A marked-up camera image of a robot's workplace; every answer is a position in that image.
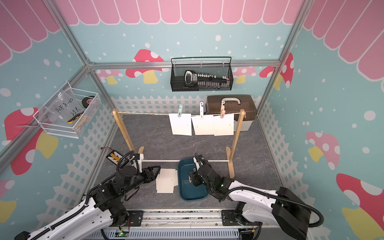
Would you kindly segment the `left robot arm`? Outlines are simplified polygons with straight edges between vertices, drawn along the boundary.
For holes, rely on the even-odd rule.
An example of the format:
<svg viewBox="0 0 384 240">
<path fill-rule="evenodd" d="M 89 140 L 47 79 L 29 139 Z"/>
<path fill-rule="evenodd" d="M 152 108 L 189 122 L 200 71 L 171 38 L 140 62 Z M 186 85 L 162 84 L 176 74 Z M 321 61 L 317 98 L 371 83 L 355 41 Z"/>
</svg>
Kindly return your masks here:
<svg viewBox="0 0 384 240">
<path fill-rule="evenodd" d="M 130 151 L 117 163 L 115 172 L 90 189 L 85 199 L 69 212 L 34 232 L 23 231 L 16 240 L 82 240 L 110 226 L 130 220 L 123 202 L 126 194 L 156 180 L 161 166 L 140 168 L 139 154 Z"/>
</svg>

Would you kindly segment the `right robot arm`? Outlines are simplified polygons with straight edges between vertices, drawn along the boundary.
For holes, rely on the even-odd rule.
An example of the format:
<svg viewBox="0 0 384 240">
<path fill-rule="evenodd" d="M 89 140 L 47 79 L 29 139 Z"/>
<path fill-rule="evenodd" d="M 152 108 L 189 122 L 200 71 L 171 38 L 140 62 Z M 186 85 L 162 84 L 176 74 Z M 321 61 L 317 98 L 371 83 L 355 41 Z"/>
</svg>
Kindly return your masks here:
<svg viewBox="0 0 384 240">
<path fill-rule="evenodd" d="M 223 202 L 226 199 L 237 202 L 230 220 L 241 226 L 256 226 L 254 239 L 261 234 L 263 224 L 277 225 L 295 240 L 305 240 L 309 228 L 324 223 L 323 214 L 305 204 L 291 190 L 263 190 L 244 185 L 239 181 L 221 177 L 202 155 L 195 154 L 196 168 L 189 174 L 194 186 L 205 186 L 208 193 Z"/>
</svg>

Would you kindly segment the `green clothespin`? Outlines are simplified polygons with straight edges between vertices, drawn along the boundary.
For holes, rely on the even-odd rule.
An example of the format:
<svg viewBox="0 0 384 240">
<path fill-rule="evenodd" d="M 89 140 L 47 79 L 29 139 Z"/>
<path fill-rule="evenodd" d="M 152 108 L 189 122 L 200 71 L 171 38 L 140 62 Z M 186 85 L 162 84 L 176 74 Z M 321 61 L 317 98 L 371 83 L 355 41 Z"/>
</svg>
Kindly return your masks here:
<svg viewBox="0 0 384 240">
<path fill-rule="evenodd" d="M 180 104 L 179 107 L 178 107 L 178 117 L 179 118 L 182 116 L 182 113 L 183 113 L 183 105 Z"/>
</svg>

